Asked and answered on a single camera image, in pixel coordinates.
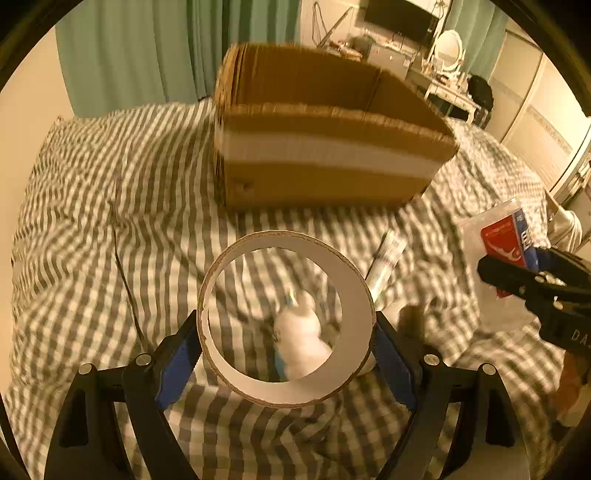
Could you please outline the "right hand orange glove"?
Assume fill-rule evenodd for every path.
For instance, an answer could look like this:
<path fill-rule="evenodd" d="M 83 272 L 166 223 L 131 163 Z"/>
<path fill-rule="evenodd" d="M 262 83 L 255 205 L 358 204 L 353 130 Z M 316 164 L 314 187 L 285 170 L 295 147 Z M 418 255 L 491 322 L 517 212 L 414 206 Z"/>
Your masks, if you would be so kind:
<path fill-rule="evenodd" d="M 564 427 L 577 426 L 589 402 L 590 362 L 566 352 L 559 386 L 554 394 L 556 420 Z"/>

